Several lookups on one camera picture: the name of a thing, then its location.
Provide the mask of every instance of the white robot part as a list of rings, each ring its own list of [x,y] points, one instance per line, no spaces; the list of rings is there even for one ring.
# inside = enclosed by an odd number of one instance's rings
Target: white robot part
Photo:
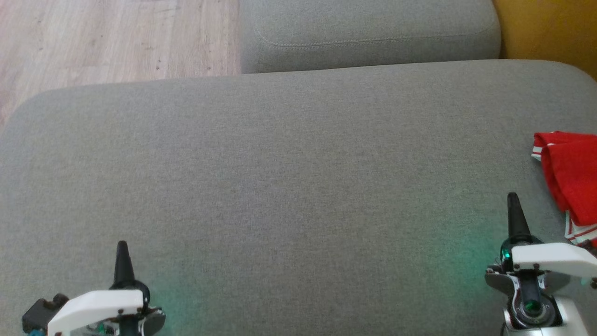
[[[597,277],[597,258],[566,243],[515,246],[512,262],[521,270],[550,270],[578,277]]]
[[[85,293],[60,309],[48,323],[48,336],[70,336],[73,330],[119,315],[134,315],[140,308],[143,308],[143,292],[138,289]]]

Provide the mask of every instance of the gray sofa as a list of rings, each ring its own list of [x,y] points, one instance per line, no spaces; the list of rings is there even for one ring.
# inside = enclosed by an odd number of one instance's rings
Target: gray sofa
[[[564,241],[533,133],[596,109],[588,75],[518,60],[43,93],[0,137],[2,329],[106,289],[124,239],[162,335],[497,335],[506,193]]]
[[[491,0],[240,0],[243,73],[495,59]]]

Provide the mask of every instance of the green light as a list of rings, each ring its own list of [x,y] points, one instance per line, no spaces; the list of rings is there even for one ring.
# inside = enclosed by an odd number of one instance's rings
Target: green light
[[[524,304],[524,309],[528,312],[539,313],[541,312],[541,303],[536,300],[529,300]]]

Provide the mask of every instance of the wooden floor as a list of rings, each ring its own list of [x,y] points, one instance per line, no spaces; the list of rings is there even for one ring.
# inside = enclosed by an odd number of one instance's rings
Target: wooden floor
[[[234,75],[238,0],[0,0],[0,129],[76,85]]]

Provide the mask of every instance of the silver metal part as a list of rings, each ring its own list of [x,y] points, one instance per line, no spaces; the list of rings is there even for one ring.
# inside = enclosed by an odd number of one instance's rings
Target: silver metal part
[[[518,330],[512,326],[510,313],[504,309],[504,320],[506,327],[502,336],[589,336],[584,322],[574,301],[565,297],[554,297],[560,315],[562,325],[545,328]]]
[[[486,273],[485,282],[489,287],[496,289],[509,297],[514,295],[514,291],[520,287],[518,278],[501,273]]]

